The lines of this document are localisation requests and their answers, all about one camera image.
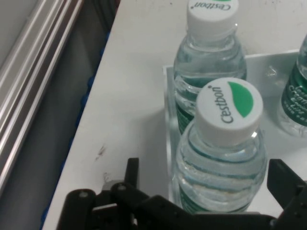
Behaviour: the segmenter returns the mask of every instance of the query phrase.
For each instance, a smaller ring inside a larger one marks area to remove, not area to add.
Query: plastic water bottle
[[[283,91],[278,118],[286,132],[307,138],[307,36]]]
[[[190,213],[244,211],[260,188],[267,155],[259,129],[263,102],[250,83],[221,78],[197,98],[181,137],[175,200]]]
[[[181,133],[193,119],[199,91],[222,77],[246,79],[246,62],[236,32],[238,0],[190,0],[187,36],[174,63]]]

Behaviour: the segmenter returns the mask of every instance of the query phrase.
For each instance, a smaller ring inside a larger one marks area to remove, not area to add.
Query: green leaf logo
[[[228,84],[231,88],[234,104],[237,111],[241,114],[242,117],[247,117],[254,106],[253,96],[247,88],[238,83],[229,81]]]

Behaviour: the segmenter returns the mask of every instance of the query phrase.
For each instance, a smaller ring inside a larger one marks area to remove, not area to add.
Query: white bottle cap
[[[200,91],[195,125],[205,142],[235,146],[256,135],[262,111],[262,97],[252,84],[237,78],[220,78]]]
[[[226,38],[236,29],[238,8],[238,0],[190,0],[188,33],[207,41]]]

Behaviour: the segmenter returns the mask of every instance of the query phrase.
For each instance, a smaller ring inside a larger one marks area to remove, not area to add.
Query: white table
[[[56,228],[67,193],[99,193],[104,182],[123,179],[129,157],[140,158],[140,189],[168,197],[162,66],[173,63],[185,35],[186,3],[121,1],[44,230]],[[299,48],[307,33],[305,0],[240,3],[237,34],[248,54]],[[277,203],[261,197],[249,210],[277,216]]]

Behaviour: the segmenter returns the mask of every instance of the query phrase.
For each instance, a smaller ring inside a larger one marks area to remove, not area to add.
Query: green label
[[[195,214],[197,212],[207,212],[208,211],[200,207],[199,205],[197,205],[194,201],[192,201],[180,186],[179,186],[179,192],[180,192],[181,205],[185,211],[191,214]]]
[[[183,134],[186,127],[193,120],[194,116],[192,116],[191,114],[187,113],[182,108],[180,108],[177,103],[176,103],[176,109],[177,109],[177,119],[178,119],[179,131],[181,134]]]
[[[307,127],[307,80],[297,68],[293,68],[289,81],[283,91],[282,107],[295,122]]]

